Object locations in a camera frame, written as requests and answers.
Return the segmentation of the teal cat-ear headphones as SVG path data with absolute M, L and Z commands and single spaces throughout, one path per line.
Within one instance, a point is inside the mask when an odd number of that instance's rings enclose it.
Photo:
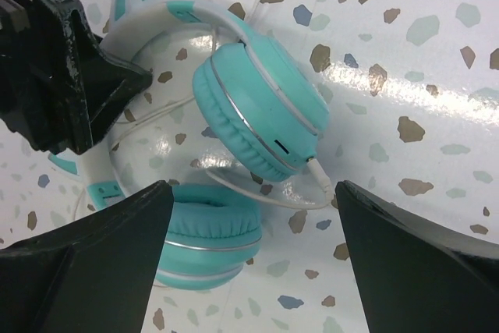
M 256 32 L 208 0 L 113 0 L 101 48 L 131 62 L 153 39 L 181 23 L 232 32 L 193 74 L 203 118 L 235 159 L 254 175 L 284 182 L 308 170 L 324 194 L 309 209 L 330 205 L 334 189 L 317 160 L 329 110 L 295 60 L 274 38 Z M 211 166 L 213 185 L 176 185 L 155 281 L 170 289 L 207 290 L 230 282 L 254 257 L 266 197 L 228 181 Z

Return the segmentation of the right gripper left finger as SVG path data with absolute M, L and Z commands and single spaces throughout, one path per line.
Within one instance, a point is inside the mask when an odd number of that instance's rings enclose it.
M 3 332 L 139 332 L 173 206 L 158 181 L 1 251 Z

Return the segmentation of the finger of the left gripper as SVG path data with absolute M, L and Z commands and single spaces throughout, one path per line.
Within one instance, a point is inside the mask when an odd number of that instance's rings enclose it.
M 1 119 L 33 150 L 85 153 L 152 84 L 101 40 L 80 0 L 1 0 Z

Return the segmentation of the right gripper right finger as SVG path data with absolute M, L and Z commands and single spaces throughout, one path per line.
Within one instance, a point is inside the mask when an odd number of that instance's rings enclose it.
M 371 332 L 496 332 L 498 245 L 410 213 L 350 181 L 335 187 Z

